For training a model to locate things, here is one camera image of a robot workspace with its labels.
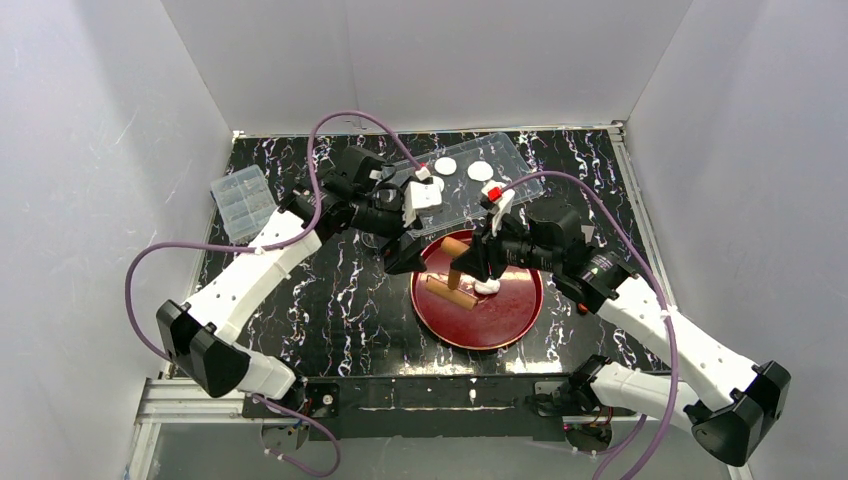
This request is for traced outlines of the white dough ball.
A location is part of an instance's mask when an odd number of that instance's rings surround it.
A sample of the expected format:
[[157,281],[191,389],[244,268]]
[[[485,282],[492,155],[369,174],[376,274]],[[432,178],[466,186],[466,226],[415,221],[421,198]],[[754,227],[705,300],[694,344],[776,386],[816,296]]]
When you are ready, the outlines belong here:
[[495,279],[489,279],[485,281],[475,280],[473,285],[474,292],[482,296],[490,296],[497,294],[500,288],[501,282]]

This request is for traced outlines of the wooden dough roller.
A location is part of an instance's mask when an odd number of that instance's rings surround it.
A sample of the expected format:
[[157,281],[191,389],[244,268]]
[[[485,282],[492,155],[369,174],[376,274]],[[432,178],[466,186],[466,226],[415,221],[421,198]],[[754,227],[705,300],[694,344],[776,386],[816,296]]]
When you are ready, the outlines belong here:
[[[440,250],[451,259],[459,257],[469,249],[469,246],[453,237],[445,237],[440,244]],[[425,281],[425,289],[465,310],[472,310],[478,303],[478,299],[460,289],[462,273],[453,267],[448,271],[447,278],[440,280],[435,276],[429,276]]]

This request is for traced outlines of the round red tray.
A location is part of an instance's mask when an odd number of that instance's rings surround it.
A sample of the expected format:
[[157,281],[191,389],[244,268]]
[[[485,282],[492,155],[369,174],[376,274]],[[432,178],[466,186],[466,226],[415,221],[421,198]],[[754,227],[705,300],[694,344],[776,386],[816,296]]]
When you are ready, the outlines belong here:
[[468,310],[426,289],[430,278],[448,280],[450,257],[441,250],[443,239],[431,242],[421,253],[427,267],[410,280],[411,303],[420,322],[444,342],[467,350],[494,350],[524,336],[537,320],[543,304],[543,282],[536,270],[510,266],[500,277],[500,289],[491,295],[474,291],[474,279],[461,277],[459,290],[473,295]]

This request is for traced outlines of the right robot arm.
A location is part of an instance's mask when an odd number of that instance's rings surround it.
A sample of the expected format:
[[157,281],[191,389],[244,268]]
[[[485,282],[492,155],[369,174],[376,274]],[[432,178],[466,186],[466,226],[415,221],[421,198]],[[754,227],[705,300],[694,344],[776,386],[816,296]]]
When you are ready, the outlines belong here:
[[615,253],[587,242],[579,214],[564,203],[530,203],[526,219],[510,214],[505,199],[482,199],[484,225],[451,262],[477,280],[498,279],[509,266],[550,273],[557,290],[576,305],[624,330],[677,371],[669,377],[637,373],[594,357],[571,374],[568,395],[584,406],[611,406],[688,429],[714,458],[747,463],[782,416],[789,371],[770,360],[756,363],[662,305],[644,275]]

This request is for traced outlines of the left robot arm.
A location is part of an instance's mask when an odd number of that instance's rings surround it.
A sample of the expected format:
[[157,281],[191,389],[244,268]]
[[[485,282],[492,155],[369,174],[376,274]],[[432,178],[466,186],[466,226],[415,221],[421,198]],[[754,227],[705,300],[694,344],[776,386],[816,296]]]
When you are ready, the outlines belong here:
[[310,171],[310,183],[284,197],[256,238],[199,292],[165,301],[156,313],[165,355],[212,398],[232,391],[280,400],[297,375],[283,360],[238,345],[247,321],[292,271],[333,236],[356,229],[384,239],[389,274],[424,269],[420,250],[403,236],[440,207],[441,189],[417,165],[401,184],[383,173],[386,161],[348,147],[335,164]]

